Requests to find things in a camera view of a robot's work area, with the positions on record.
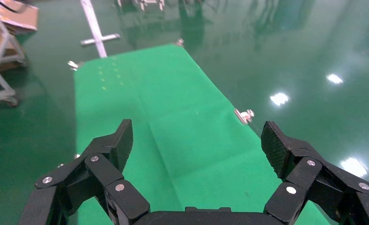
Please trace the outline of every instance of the metal clamp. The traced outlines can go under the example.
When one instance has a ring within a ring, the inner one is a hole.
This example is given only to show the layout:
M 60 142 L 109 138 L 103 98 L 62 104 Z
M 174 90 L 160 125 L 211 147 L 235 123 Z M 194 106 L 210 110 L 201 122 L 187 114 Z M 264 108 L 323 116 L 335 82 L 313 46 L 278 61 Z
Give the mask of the metal clamp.
M 235 109 L 234 112 L 243 124 L 248 124 L 249 122 L 252 122 L 252 117 L 255 116 L 253 111 L 250 109 L 248 109 L 246 112 L 240 112 L 238 109 Z

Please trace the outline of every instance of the caster wheel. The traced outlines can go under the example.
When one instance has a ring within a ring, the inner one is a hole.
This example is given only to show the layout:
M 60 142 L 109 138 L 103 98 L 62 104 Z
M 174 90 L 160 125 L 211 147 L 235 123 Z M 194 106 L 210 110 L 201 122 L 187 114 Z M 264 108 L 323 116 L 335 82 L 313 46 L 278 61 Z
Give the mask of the caster wheel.
M 4 99 L 4 101 L 12 108 L 15 108 L 19 105 L 19 100 L 16 97 L 9 97 Z

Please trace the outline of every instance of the silver bolt head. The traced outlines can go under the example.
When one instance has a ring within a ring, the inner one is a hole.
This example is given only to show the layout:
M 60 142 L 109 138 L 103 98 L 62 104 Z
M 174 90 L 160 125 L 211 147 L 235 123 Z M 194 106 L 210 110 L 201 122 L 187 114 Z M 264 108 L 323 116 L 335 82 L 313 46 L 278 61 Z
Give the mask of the silver bolt head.
M 288 193 L 290 193 L 290 194 L 296 194 L 296 189 L 295 188 L 293 188 L 293 187 L 287 187 L 287 191 L 288 191 Z
M 52 181 L 52 177 L 46 177 L 46 178 L 43 179 L 43 183 L 44 184 L 47 184 L 47 183 L 49 183 L 51 181 Z
M 122 190 L 124 190 L 124 188 L 125 188 L 125 186 L 123 184 L 118 184 L 116 186 L 116 191 L 122 191 Z
M 366 183 L 359 183 L 358 184 L 362 189 L 369 190 L 369 185 Z
M 307 164 L 312 165 L 312 166 L 316 165 L 316 163 L 314 161 L 311 161 L 311 160 L 307 160 Z
M 96 161 L 98 161 L 99 160 L 99 157 L 98 156 L 94 156 L 94 157 L 92 157 L 91 158 L 91 161 L 92 162 L 96 162 Z

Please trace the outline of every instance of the metal stand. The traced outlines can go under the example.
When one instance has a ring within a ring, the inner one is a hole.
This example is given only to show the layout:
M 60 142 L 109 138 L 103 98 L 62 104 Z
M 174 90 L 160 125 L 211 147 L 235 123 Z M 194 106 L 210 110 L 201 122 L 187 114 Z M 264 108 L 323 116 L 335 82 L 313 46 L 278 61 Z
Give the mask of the metal stand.
M 117 3 L 120 7 L 122 7 L 121 0 L 117 0 Z M 132 3 L 134 5 L 139 4 L 142 11 L 145 11 L 145 7 L 147 6 L 147 4 L 158 4 L 161 11 L 164 11 L 165 7 L 165 0 L 132 0 Z
M 19 62 L 23 65 L 26 65 L 25 55 L 16 41 L 15 37 L 10 35 L 8 30 L 2 24 L 0 20 L 0 29 L 2 31 L 2 41 L 0 43 L 0 64 L 5 62 Z M 16 55 L 5 56 L 4 53 L 8 46 L 11 43 L 16 51 Z M 6 101 L 10 106 L 15 107 L 18 105 L 18 99 L 15 97 L 15 91 L 11 88 L 11 86 L 4 80 L 4 78 L 0 74 L 0 86 L 3 90 L 0 90 L 0 101 Z
M 87 39 L 87 40 L 81 41 L 81 45 L 84 46 L 84 45 L 95 44 L 97 51 L 99 53 L 99 57 L 106 58 L 107 53 L 104 48 L 103 41 L 119 38 L 120 35 L 110 34 L 107 36 L 102 36 L 91 0 L 81 0 L 81 6 L 84 9 L 85 16 L 87 17 L 87 20 L 88 20 L 89 28 L 91 29 L 92 36 L 94 37 L 93 39 Z

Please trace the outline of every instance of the metal bracket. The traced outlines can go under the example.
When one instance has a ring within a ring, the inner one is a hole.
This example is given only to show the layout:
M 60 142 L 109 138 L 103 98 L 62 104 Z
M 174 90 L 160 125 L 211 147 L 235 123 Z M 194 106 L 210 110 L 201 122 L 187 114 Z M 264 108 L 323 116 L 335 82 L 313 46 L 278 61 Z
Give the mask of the metal bracket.
M 240 112 L 238 109 L 235 109 L 234 112 L 243 124 L 248 124 L 249 122 L 252 122 L 252 118 L 255 116 L 253 111 L 250 109 L 248 109 L 246 112 Z
M 142 11 L 145 11 L 145 7 L 147 6 L 147 4 L 158 4 L 160 6 L 160 10 L 164 11 L 164 0 L 140 0 L 140 8 L 142 9 Z

